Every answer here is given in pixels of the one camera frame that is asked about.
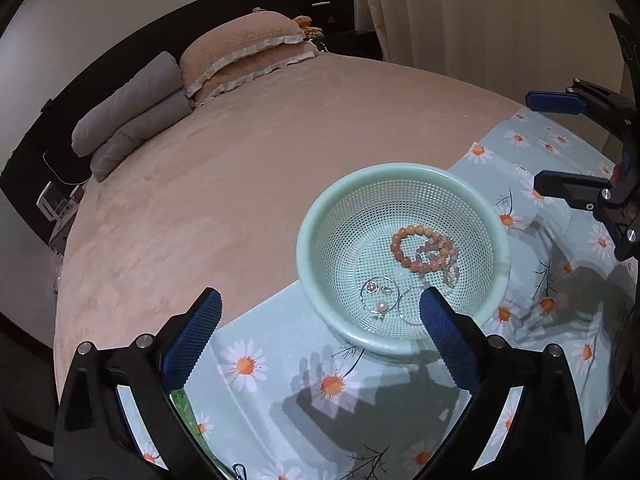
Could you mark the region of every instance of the plastic basket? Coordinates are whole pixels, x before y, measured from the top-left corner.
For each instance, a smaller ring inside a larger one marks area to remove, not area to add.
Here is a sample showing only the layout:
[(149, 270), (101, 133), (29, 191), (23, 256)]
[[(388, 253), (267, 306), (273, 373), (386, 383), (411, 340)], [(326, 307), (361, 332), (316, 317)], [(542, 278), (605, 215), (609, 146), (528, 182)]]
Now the plastic basket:
[[(382, 320), (361, 300), (363, 284), (375, 276), (390, 277), (400, 292), (421, 285), (418, 274), (401, 267), (389, 249), (392, 235), (411, 224), (453, 239), (459, 251), (456, 285), (444, 285), (442, 272), (426, 279), (456, 312), (479, 326), (498, 307), (509, 279), (504, 227), (495, 209), (466, 182), (447, 171), (405, 163), (345, 176), (318, 197), (302, 222), (298, 275), (309, 301), (339, 336), (378, 354), (414, 356), (434, 350), (419, 323), (419, 289)], [(402, 250), (414, 259), (424, 241), (408, 237)]]

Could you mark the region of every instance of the wall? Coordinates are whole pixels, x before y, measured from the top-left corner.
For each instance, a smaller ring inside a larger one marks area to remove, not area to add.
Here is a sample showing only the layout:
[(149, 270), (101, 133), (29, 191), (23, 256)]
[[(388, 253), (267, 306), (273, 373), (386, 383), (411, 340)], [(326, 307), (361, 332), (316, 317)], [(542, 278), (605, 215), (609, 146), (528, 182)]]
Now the wall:
[(0, 192), (0, 312), (53, 346), (60, 261)]
[[(42, 105), (113, 45), (195, 0), (25, 0), (0, 38), (0, 169)], [(0, 193), (0, 312), (52, 344), (52, 253)]]

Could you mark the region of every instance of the white curtain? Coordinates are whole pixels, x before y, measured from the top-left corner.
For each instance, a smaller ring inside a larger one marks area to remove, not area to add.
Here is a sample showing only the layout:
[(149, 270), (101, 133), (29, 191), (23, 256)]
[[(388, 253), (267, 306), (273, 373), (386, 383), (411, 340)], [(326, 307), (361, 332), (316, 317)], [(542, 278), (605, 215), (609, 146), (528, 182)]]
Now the white curtain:
[[(574, 77), (619, 91), (614, 0), (367, 0), (385, 60), (448, 75), (524, 102)], [(601, 150), (607, 134), (561, 118)]]

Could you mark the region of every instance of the headboard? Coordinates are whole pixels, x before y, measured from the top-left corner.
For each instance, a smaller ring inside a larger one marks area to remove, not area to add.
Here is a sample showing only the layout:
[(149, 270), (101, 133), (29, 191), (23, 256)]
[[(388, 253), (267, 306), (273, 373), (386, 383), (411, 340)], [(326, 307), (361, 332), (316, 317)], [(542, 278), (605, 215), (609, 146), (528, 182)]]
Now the headboard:
[[(328, 4), (314, 6), (318, 2)], [(65, 194), (73, 186), (62, 184), (42, 155), (66, 182), (82, 182), (90, 176), (90, 156), (78, 158), (71, 149), (71, 132), (95, 105), (126, 83), (163, 50), (179, 59), (185, 49), (205, 32), (248, 14), (255, 7), (276, 10), (294, 18), (306, 14), (326, 34), (354, 29), (353, 0), (197, 0), (137, 30), (91, 63), (59, 95), (50, 100), (15, 149), (0, 174), (0, 189), (45, 242), (54, 223), (36, 207), (47, 182)]]

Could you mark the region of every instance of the light blue tablecloth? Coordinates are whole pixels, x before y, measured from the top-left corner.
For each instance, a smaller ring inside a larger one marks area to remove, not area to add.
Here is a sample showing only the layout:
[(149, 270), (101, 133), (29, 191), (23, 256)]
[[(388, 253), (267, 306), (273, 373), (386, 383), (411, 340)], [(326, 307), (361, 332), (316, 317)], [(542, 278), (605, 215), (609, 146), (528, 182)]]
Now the light blue tablecloth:
[[(541, 170), (608, 177), (612, 169), (526, 109), (450, 168), (495, 204), (509, 235), (510, 284), (483, 330), (520, 348), (562, 345), (586, 438), (609, 402), (612, 342), (633, 303), (637, 264), (615, 260), (590, 213), (543, 198), (532, 184)], [(216, 331), (185, 391), (210, 450), (242, 463), (249, 480), (411, 479), (468, 400), (441, 360), (393, 362), (336, 338), (298, 282)], [(161, 464), (130, 392), (121, 394), (142, 452)], [(514, 388), (479, 465), (495, 457), (519, 396)]]

